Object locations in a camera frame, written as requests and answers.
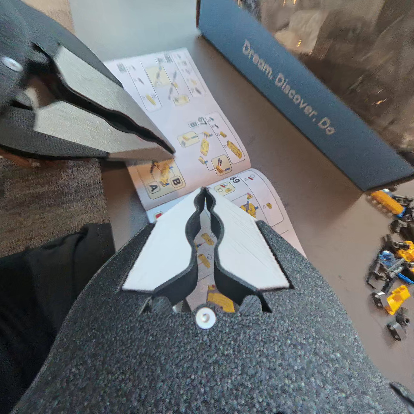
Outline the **blue cardboard box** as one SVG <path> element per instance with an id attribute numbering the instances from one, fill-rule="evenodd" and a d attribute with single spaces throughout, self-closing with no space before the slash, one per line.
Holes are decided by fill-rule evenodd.
<path id="1" fill-rule="evenodd" d="M 413 180 L 413 166 L 236 1 L 197 1 L 196 26 L 361 191 Z"/>

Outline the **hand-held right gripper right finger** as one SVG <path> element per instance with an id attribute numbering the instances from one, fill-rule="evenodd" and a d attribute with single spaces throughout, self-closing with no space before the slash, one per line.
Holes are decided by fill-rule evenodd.
<path id="1" fill-rule="evenodd" d="M 214 279 L 219 291 L 270 292 L 290 287 L 256 219 L 210 189 L 207 209 L 216 238 Z"/>

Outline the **crumpled clear plastic bags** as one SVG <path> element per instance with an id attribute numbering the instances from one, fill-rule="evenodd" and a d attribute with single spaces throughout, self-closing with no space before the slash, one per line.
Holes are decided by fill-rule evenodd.
<path id="1" fill-rule="evenodd" d="M 246 8 L 384 141 L 413 156 L 412 0 L 262 0 Z"/>

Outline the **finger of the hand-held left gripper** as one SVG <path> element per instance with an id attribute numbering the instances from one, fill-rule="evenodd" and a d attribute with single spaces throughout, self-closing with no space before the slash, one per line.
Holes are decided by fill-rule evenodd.
<path id="1" fill-rule="evenodd" d="M 146 128 L 120 130 L 105 119 L 64 102 L 34 110 L 34 130 L 72 144 L 100 150 L 112 161 L 150 162 L 173 158 L 166 142 Z"/>
<path id="2" fill-rule="evenodd" d="M 56 102 L 91 112 L 123 131 L 146 128 L 175 153 L 165 135 L 116 78 L 112 80 L 63 46 L 59 47 L 53 64 L 59 79 L 56 87 L 62 94 Z"/>

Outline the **person's black clothing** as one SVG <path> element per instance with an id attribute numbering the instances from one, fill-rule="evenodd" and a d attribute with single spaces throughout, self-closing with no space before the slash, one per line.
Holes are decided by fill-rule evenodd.
<path id="1" fill-rule="evenodd" d="M 115 253 L 110 224 L 0 260 L 0 412 L 33 382 L 80 292 Z"/>

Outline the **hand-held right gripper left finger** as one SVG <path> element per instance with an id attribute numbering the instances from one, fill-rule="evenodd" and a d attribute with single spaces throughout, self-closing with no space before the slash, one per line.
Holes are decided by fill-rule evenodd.
<path id="1" fill-rule="evenodd" d="M 122 290 L 155 293 L 174 277 L 188 272 L 196 262 L 194 238 L 201 229 L 204 190 L 194 190 L 155 221 Z"/>

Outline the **toy brick instruction booklet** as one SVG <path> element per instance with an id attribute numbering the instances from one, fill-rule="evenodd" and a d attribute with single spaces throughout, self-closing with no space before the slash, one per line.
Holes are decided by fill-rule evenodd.
<path id="1" fill-rule="evenodd" d="M 194 190 L 204 188 L 204 209 L 200 214 L 201 229 L 194 238 L 196 262 L 188 272 L 158 288 L 155 293 L 134 292 L 152 298 L 168 297 L 171 304 L 185 299 L 191 309 L 203 306 L 209 289 L 232 304 L 257 299 L 261 310 L 271 314 L 270 292 L 221 292 L 215 285 L 214 252 L 216 238 L 210 227 L 207 189 L 223 196 L 258 221 L 266 230 L 282 236 L 296 251 L 304 253 L 296 232 L 276 189 L 251 162 L 241 138 L 213 98 L 186 49 L 139 56 L 106 63 L 126 91 L 163 132 L 176 149 L 166 161 L 127 162 L 135 190 L 151 225 Z M 134 265 L 126 272 L 122 282 Z M 277 259 L 282 271 L 285 266 Z"/>

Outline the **pile of loose toy bricks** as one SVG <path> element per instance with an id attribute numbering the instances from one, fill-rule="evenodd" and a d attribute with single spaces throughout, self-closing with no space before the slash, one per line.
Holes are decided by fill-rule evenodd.
<path id="1" fill-rule="evenodd" d="M 411 324 L 405 303 L 413 297 L 414 285 L 413 198 L 385 190 L 406 207 L 406 211 L 399 218 L 370 197 L 376 206 L 391 215 L 392 220 L 389 234 L 382 237 L 381 249 L 370 267 L 366 283 L 372 289 L 375 306 L 393 317 L 386 325 L 387 331 L 394 340 L 403 341 Z"/>

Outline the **grey desk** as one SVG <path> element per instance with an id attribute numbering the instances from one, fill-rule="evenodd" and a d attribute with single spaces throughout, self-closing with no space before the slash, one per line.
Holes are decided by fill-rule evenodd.
<path id="1" fill-rule="evenodd" d="M 305 255 L 324 276 L 374 364 L 413 392 L 413 328 L 403 341 L 365 279 L 389 233 L 384 215 L 196 28 L 196 1 L 70 1 L 76 36 L 102 61 L 187 48 L 238 133 L 253 168 L 272 182 Z"/>

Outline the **long yellow toy brick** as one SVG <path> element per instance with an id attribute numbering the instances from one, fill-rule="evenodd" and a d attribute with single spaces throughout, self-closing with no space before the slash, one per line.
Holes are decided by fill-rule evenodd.
<path id="1" fill-rule="evenodd" d="M 386 210 L 394 214 L 395 216 L 402 218 L 405 214 L 406 207 L 397 202 L 397 200 L 391 196 L 388 190 L 377 190 L 370 193 L 370 197 L 382 205 Z"/>

